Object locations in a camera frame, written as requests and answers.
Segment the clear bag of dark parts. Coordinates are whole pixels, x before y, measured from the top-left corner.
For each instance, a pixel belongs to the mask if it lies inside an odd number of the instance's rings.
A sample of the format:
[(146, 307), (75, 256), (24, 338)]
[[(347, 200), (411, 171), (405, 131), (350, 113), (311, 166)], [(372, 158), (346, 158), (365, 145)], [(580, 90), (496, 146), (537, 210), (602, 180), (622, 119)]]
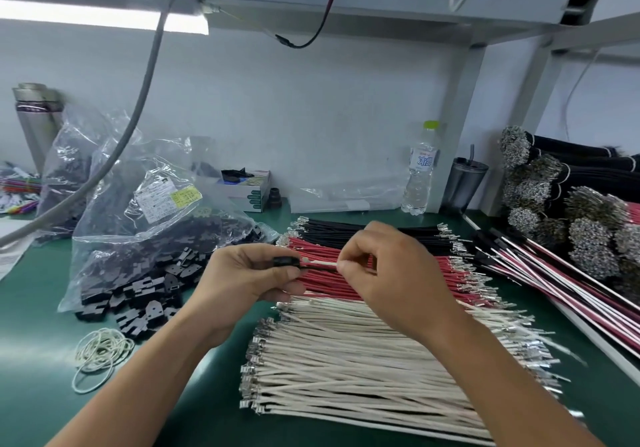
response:
[(125, 110), (101, 113), (96, 108), (66, 105), (62, 126), (48, 151), (41, 176), (39, 218), (73, 195), (101, 164), (92, 163), (105, 145), (116, 144), (129, 124)]

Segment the steel thermos flask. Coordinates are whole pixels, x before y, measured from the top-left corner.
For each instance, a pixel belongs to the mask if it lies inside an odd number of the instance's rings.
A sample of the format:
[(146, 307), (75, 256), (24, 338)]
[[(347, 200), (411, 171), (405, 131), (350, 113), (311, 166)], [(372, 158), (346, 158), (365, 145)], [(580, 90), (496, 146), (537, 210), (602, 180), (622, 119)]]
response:
[(63, 98), (56, 89), (39, 83), (19, 83), (12, 91), (31, 157), (37, 173), (42, 175), (47, 155), (63, 125)]

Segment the green and white glove box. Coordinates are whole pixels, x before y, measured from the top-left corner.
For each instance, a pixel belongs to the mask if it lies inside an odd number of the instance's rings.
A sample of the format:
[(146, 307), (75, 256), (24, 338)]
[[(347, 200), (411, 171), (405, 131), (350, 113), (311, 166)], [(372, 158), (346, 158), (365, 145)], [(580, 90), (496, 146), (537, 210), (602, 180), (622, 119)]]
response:
[(269, 170), (247, 170), (255, 176), (240, 183), (225, 182), (221, 176), (220, 191), (244, 212), (260, 213), (267, 205), (271, 189)]

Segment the grey shelf support post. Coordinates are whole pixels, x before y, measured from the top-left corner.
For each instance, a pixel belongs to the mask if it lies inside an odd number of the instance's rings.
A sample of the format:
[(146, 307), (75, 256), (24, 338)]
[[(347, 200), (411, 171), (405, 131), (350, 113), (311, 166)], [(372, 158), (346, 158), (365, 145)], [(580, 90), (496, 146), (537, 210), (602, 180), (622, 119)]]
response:
[(452, 70), (440, 112), (439, 158), (432, 175), (427, 213), (437, 213), (441, 207), (485, 52), (485, 44), (457, 48), (454, 52)]
[[(544, 42), (532, 55), (532, 59), (520, 87), (507, 127), (521, 127), (535, 134), (561, 70), (550, 42)], [(500, 216), (504, 168), (500, 161), (487, 176), (479, 209), (489, 217)]]

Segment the heap of loose black connectors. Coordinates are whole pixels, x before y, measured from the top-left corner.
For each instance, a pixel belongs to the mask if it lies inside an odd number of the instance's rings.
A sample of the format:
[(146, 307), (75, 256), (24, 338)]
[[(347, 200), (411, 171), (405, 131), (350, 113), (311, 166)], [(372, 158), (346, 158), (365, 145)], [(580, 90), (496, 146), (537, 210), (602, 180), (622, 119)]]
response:
[(117, 330), (139, 342), (151, 337), (182, 308), (183, 294), (199, 283), (211, 254), (164, 255), (112, 272), (93, 272), (81, 285), (73, 314), (83, 322), (102, 322), (112, 314)]

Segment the person's left forearm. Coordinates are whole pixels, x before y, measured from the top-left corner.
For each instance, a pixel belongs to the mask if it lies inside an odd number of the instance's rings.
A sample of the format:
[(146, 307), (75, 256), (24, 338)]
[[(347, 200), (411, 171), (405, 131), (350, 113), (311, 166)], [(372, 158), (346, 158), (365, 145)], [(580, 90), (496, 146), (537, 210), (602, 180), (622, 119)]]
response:
[(45, 447), (152, 447), (197, 365), (243, 315), (183, 308)]

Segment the person's right hand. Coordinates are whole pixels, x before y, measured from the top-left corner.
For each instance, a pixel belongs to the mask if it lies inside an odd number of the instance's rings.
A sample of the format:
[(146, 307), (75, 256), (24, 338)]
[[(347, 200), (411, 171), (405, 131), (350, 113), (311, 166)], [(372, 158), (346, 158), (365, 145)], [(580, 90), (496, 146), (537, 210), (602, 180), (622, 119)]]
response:
[(357, 270), (342, 276), (381, 320), (405, 336), (426, 343), (465, 318), (436, 258), (396, 228), (370, 222), (340, 255), (376, 258), (376, 276)]

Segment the clear bag of black connectors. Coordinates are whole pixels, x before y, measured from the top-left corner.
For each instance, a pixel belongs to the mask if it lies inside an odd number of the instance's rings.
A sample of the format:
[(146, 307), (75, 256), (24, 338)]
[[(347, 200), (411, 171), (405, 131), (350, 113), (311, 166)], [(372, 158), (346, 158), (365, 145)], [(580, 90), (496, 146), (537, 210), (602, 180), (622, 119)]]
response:
[(126, 146), (89, 194), (72, 235), (69, 283), (58, 312), (80, 310), (90, 296), (151, 273), (183, 249), (209, 254), (276, 233), (225, 195), (206, 136), (138, 141)]

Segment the empty clear plastic bag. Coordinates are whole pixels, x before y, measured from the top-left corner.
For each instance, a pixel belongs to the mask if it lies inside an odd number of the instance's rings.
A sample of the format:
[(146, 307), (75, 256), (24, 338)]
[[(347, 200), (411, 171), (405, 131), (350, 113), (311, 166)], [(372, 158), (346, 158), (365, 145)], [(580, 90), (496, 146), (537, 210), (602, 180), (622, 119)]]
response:
[(318, 185), (293, 190), (288, 201), (292, 213), (384, 211), (401, 205), (404, 184), (392, 180)]

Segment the person's right forearm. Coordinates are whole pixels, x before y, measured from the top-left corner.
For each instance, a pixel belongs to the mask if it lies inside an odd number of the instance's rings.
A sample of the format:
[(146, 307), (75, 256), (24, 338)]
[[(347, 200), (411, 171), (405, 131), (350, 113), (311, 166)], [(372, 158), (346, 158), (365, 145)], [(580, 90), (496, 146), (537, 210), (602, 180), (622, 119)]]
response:
[(483, 324), (462, 311), (417, 338), (451, 374), (497, 447), (605, 447)]

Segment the pile of white rubber bands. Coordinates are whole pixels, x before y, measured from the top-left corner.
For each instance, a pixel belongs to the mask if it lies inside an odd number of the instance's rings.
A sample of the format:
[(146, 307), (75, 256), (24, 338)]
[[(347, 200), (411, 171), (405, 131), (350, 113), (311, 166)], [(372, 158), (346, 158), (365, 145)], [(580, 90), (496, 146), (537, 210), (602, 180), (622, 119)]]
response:
[(87, 334), (76, 346), (73, 392), (87, 395), (101, 388), (134, 347), (134, 341), (116, 329), (101, 328)]

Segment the fluorescent tube lamp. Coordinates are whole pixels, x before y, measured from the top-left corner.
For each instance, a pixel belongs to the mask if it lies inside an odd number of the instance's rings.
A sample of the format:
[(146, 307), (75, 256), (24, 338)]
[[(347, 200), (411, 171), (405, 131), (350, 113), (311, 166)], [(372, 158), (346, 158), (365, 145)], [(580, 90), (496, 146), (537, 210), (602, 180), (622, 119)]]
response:
[[(0, 0), (0, 20), (11, 21), (154, 31), (160, 14), (158, 10), (138, 8)], [(208, 35), (209, 24), (202, 14), (169, 13), (164, 30), (171, 33)]]

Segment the white paper sheet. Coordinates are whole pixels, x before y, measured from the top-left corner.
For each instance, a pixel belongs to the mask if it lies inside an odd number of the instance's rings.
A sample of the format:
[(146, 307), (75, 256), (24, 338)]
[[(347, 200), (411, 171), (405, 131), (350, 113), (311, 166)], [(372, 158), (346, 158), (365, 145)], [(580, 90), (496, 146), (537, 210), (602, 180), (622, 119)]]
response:
[[(31, 223), (30, 219), (17, 219), (11, 217), (0, 217), (0, 238), (19, 230), (23, 226)], [(14, 266), (20, 261), (24, 253), (31, 246), (35, 239), (32, 233), (25, 238), (14, 241), (4, 247), (0, 247), (0, 281), (9, 274)]]

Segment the clear plastic water bottle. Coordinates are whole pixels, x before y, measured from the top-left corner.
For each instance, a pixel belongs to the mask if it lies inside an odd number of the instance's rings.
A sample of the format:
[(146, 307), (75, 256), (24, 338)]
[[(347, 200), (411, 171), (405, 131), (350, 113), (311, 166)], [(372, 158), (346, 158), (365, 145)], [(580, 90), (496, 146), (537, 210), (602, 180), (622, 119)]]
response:
[(439, 155), (437, 120), (423, 123), (417, 143), (412, 144), (409, 162), (409, 178), (401, 200), (401, 210), (412, 216), (426, 212), (433, 171)]

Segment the person's left hand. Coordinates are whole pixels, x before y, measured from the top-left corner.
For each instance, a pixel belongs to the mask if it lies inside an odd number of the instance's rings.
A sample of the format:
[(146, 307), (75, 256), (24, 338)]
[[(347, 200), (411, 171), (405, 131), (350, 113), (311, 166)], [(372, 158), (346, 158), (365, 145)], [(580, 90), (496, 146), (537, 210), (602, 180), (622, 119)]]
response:
[(287, 302), (306, 292), (300, 268), (244, 268), (231, 256), (231, 247), (213, 252), (182, 308), (208, 348), (221, 345), (256, 302)]

